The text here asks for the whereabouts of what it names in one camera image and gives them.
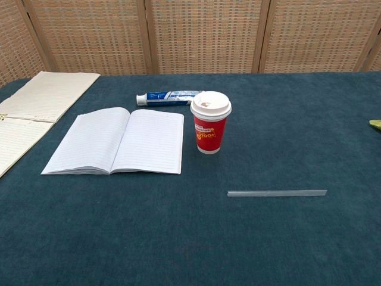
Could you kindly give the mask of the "red paper cup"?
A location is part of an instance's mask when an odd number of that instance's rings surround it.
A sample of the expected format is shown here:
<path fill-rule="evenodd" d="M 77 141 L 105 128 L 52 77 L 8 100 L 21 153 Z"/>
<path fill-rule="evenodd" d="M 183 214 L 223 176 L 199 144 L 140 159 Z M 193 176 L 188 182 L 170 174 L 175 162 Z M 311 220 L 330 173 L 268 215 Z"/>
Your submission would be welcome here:
<path fill-rule="evenodd" d="M 205 120 L 193 116 L 196 135 L 196 146 L 204 154 L 215 154 L 220 151 L 227 117 L 220 120 Z"/>

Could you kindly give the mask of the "white plastic cup lid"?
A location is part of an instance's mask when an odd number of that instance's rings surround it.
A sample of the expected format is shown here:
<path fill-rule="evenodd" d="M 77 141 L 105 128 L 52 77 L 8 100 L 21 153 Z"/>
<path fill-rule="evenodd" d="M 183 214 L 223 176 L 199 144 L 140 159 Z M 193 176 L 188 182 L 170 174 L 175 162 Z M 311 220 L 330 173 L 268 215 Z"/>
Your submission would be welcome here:
<path fill-rule="evenodd" d="M 229 98 L 217 91 L 204 91 L 197 94 L 190 104 L 194 116 L 200 119 L 221 120 L 232 111 Z"/>

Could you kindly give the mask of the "white lined open notebook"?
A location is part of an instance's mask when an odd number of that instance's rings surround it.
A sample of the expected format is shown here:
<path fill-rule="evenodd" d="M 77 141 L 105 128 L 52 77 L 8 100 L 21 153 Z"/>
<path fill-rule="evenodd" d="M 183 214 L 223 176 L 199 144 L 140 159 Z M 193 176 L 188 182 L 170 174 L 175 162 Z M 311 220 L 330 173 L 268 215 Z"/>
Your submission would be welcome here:
<path fill-rule="evenodd" d="M 105 108 L 76 117 L 44 175 L 119 172 L 180 174 L 184 117 L 179 113 Z"/>

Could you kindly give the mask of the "blue white toothpaste tube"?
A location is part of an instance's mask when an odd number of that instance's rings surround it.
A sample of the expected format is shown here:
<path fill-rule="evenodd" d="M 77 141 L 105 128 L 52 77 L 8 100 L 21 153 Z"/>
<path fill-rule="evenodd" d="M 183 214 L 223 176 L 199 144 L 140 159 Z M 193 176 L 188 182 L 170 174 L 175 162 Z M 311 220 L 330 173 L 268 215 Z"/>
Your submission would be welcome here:
<path fill-rule="evenodd" d="M 194 97 L 202 91 L 161 91 L 147 92 L 136 96 L 138 106 L 177 106 L 190 105 Z"/>

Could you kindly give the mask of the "teal felt table mat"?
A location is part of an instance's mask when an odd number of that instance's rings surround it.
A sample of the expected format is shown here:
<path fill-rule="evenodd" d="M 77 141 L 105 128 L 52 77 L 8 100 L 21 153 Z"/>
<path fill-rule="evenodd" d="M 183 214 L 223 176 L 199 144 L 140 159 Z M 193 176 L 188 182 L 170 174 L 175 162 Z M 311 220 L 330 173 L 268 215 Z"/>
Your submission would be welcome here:
<path fill-rule="evenodd" d="M 77 115 L 148 91 L 232 103 L 221 150 L 182 172 L 44 176 Z M 381 286 L 381 71 L 100 77 L 0 178 L 0 285 Z M 228 191 L 325 189 L 319 197 Z"/>

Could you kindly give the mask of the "woven folding screen panel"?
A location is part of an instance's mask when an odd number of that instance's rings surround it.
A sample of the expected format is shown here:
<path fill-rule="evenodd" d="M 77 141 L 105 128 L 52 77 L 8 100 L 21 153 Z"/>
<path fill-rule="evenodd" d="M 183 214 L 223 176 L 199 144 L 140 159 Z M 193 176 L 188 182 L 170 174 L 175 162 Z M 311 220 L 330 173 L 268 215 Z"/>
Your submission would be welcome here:
<path fill-rule="evenodd" d="M 149 0 L 13 0 L 37 71 L 153 74 Z"/>
<path fill-rule="evenodd" d="M 0 0 L 0 87 L 50 70 L 23 0 Z"/>
<path fill-rule="evenodd" d="M 381 29 L 381 0 L 264 0 L 259 73 L 357 72 Z"/>
<path fill-rule="evenodd" d="M 273 0 L 143 0 L 151 73 L 259 73 Z"/>
<path fill-rule="evenodd" d="M 381 71 L 381 27 L 376 27 L 371 32 L 353 71 Z"/>

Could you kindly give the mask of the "cream lined open notepad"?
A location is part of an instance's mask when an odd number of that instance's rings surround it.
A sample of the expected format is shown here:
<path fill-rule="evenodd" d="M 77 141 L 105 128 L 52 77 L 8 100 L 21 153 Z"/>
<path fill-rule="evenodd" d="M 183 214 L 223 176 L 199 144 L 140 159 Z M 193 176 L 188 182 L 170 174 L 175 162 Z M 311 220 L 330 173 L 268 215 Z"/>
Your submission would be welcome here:
<path fill-rule="evenodd" d="M 56 124 L 100 77 L 40 71 L 0 103 L 0 177 Z"/>

